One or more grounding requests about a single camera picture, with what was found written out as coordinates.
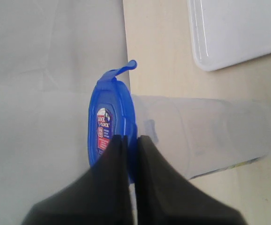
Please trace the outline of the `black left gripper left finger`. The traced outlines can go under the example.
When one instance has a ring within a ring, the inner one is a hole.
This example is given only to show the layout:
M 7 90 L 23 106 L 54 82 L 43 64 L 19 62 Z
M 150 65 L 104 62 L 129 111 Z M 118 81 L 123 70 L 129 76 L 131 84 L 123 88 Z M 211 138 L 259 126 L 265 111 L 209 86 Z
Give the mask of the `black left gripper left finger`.
M 24 225 L 131 225 L 126 136 L 113 136 L 106 151 L 78 180 L 36 203 Z

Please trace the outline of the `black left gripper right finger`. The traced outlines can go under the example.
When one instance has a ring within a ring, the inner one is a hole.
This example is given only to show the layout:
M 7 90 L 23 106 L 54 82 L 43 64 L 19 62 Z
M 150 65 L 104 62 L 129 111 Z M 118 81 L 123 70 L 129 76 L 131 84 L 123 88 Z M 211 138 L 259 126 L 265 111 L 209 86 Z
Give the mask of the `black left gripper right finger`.
M 179 174 L 149 136 L 138 138 L 135 179 L 139 225 L 245 225 L 236 209 L 205 194 Z

